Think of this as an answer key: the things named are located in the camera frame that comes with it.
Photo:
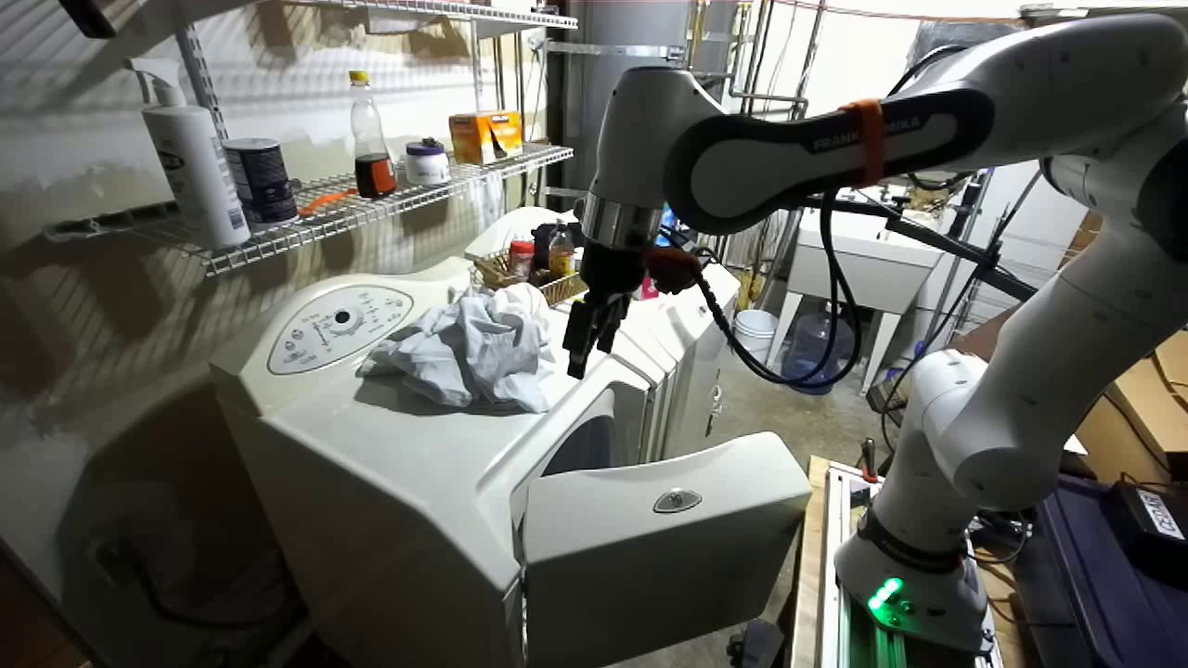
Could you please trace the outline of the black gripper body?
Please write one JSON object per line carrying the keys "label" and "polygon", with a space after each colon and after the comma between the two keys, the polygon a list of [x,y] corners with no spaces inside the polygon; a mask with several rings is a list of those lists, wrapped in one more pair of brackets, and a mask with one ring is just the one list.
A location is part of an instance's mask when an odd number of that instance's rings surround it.
{"label": "black gripper body", "polygon": [[577,278],[585,283],[585,296],[567,313],[562,343],[582,333],[585,355],[598,333],[598,321],[628,316],[629,293],[637,291],[645,259],[637,248],[607,248],[585,245]]}

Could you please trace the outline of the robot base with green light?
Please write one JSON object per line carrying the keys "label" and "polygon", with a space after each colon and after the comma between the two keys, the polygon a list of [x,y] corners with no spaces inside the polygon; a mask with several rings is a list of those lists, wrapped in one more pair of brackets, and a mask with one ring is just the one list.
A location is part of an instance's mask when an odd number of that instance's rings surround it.
{"label": "robot base with green light", "polygon": [[836,552],[836,583],[884,631],[966,656],[986,648],[986,593],[958,532],[941,532],[937,551],[921,551],[866,515]]}

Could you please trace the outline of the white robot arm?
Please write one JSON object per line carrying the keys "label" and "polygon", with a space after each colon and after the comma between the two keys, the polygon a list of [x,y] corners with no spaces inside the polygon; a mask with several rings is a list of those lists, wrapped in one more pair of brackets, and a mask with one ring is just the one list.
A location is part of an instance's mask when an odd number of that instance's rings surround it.
{"label": "white robot arm", "polygon": [[946,572],[970,515],[1035,505],[1102,385],[1182,322],[1182,62],[1176,20],[1091,14],[958,50],[879,102],[798,124],[629,68],[601,114],[567,369],[614,338],[661,213],[736,233],[843,186],[1035,158],[1107,233],[1014,313],[972,380],[949,355],[916,369],[911,438],[862,536],[872,557]]}

